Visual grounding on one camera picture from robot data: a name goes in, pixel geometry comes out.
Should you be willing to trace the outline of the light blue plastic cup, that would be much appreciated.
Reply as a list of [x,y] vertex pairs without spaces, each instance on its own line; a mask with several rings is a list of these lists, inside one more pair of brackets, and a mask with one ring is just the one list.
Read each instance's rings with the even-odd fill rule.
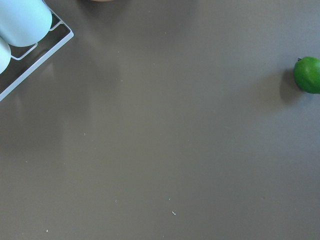
[[50,31],[52,20],[52,12],[42,0],[0,2],[0,36],[12,46],[38,43]]

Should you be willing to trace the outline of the white plastic cup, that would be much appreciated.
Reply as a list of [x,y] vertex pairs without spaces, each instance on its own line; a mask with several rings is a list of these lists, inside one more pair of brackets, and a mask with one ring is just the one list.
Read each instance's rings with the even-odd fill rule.
[[7,42],[0,38],[0,73],[4,72],[11,60],[11,48]]

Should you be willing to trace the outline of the green lime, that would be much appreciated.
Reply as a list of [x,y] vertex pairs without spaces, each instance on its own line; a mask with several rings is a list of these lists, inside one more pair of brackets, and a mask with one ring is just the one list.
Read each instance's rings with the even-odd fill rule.
[[297,86],[310,94],[320,93],[320,59],[312,56],[299,58],[293,76]]

